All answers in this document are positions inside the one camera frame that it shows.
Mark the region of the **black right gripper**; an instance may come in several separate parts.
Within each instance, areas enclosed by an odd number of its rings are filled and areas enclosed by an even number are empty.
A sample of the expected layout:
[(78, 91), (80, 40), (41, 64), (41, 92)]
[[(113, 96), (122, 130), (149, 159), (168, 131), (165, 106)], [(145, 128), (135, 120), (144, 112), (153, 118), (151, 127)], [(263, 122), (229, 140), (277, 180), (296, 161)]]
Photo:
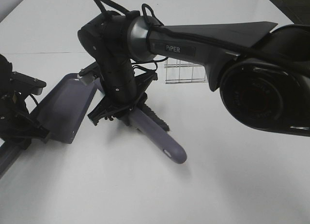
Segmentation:
[(108, 92), (108, 88), (104, 86), (103, 91), (106, 95), (88, 114), (88, 118), (94, 125), (97, 125), (101, 119), (112, 121), (114, 118), (129, 125), (129, 113), (136, 108), (153, 117), (154, 112), (145, 104), (147, 100), (145, 91), (154, 80), (157, 80), (157, 73), (144, 72), (133, 77), (127, 85), (114, 88), (112, 92)]

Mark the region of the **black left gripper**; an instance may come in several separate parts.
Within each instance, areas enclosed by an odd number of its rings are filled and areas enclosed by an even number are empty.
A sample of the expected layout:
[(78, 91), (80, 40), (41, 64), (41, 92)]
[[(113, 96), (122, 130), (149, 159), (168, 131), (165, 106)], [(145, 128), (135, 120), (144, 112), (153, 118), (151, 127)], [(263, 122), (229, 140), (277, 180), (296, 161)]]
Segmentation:
[(28, 111), (25, 98), (16, 91), (0, 92), (0, 138), (18, 147), (28, 147), (33, 139), (45, 143), (51, 135)]

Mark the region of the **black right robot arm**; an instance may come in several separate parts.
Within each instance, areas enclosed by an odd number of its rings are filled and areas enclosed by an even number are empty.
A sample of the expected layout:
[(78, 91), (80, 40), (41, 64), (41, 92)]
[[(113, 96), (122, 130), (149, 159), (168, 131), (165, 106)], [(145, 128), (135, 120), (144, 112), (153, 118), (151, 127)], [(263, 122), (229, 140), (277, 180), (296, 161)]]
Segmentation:
[(85, 69), (100, 79), (105, 98), (89, 114), (121, 117), (144, 102), (153, 70), (134, 68), (164, 56), (201, 65), (211, 91), (229, 113), (262, 131), (310, 134), (310, 28), (273, 22), (164, 26), (151, 16), (100, 14), (77, 33), (95, 59)]

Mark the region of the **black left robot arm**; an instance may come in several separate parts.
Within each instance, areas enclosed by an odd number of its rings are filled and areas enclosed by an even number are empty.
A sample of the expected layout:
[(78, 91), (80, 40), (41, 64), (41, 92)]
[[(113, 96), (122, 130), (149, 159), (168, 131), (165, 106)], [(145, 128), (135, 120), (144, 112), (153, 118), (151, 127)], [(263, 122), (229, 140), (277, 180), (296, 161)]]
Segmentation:
[(0, 138), (22, 149), (33, 139), (46, 143), (50, 131), (36, 119), (37, 111), (27, 109), (26, 98), (41, 95), (46, 82), (13, 70), (13, 65), (0, 56)]

